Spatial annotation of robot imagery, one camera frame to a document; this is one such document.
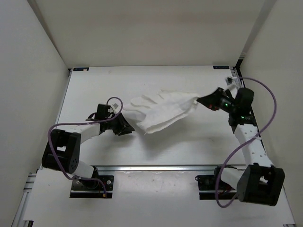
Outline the white fabric skirt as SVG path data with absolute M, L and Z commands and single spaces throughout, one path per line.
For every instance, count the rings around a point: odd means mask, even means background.
M 145 134 L 152 134 L 194 112 L 198 98 L 197 93 L 163 90 L 157 94 L 133 98 L 123 107 L 122 113 Z

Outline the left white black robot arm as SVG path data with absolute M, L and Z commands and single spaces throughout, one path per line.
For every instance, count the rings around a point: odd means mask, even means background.
M 95 189 L 99 177 L 94 167 L 80 161 L 80 146 L 85 141 L 112 130 L 117 136 L 130 134 L 134 128 L 121 113 L 93 113 L 88 123 L 54 125 L 48 134 L 48 143 L 42 157 L 44 168 L 61 171 L 69 180 L 83 178 L 88 189 Z

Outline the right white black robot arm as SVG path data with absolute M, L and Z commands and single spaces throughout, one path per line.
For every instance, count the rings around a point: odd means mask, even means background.
M 242 172 L 227 165 L 228 161 L 225 160 L 215 169 L 215 199 L 219 199 L 219 189 L 229 186 L 236 191 L 234 197 L 241 202 L 275 206 L 285 173 L 283 169 L 274 166 L 259 140 L 261 131 L 250 112 L 253 98 L 254 92 L 248 88 L 238 89 L 236 97 L 232 97 L 229 90 L 219 87 L 213 93 L 197 99 L 198 103 L 212 111 L 223 110 L 228 113 L 229 125 L 240 143 L 236 151 L 242 151 L 246 165 Z

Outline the right blue table label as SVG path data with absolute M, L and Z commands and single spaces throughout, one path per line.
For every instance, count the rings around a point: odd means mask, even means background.
M 229 70 L 230 67 L 229 66 L 223 66 L 223 65 L 214 65 L 213 69 L 214 70 Z

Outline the blue table label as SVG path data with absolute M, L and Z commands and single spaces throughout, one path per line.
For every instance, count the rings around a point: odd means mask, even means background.
M 214 70 L 229 70 L 230 67 L 229 66 L 223 66 L 223 65 L 214 65 L 213 69 Z
M 89 67 L 76 67 L 73 71 L 89 71 Z

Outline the left blue table label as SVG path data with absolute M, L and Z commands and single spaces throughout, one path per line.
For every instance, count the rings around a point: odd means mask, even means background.
M 73 71 L 89 71 L 89 67 L 76 67 Z

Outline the aluminium front rail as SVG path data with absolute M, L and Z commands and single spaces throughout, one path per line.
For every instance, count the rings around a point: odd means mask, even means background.
M 214 171 L 217 165 L 96 166 L 99 172 Z

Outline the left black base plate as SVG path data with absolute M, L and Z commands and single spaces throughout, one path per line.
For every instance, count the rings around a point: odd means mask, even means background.
M 98 181 L 73 180 L 70 198 L 111 199 L 113 196 L 114 176 L 99 175 L 98 179 L 104 184 L 106 193 L 104 193 L 103 186 Z

